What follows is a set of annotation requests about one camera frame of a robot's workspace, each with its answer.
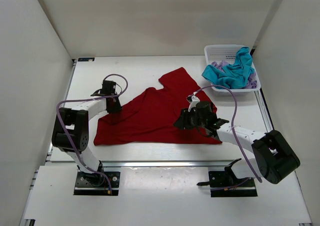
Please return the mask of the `red t-shirt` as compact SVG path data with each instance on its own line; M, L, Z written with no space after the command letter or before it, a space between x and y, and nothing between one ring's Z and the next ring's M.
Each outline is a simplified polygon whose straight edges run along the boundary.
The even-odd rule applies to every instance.
M221 143L204 137L204 129L180 130L174 127L181 110L190 105L187 97L200 88L183 67L164 74L158 81L162 89L149 87L125 104L119 113L101 117L97 122L94 145Z

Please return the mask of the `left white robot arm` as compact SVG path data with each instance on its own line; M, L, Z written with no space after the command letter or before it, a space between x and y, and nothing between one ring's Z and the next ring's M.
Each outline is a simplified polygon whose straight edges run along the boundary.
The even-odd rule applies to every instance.
M52 133L52 145L67 153L77 164L82 177L94 187L107 183L111 187L109 178L104 173L104 167L90 148L89 121L101 112L109 114L122 110L119 96L128 88L121 88L114 81L104 78L101 88L96 90L90 98L65 100L56 106L56 120Z

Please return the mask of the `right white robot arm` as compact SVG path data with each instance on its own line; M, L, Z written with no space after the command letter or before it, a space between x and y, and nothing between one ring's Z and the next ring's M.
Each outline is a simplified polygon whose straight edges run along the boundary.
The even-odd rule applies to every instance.
M205 129L208 138L242 146L252 152L254 158L236 160L225 168L234 179L260 177L278 184L301 165L298 156L279 131L264 133L232 126L228 120L218 118L207 101L182 109L174 126L180 130Z

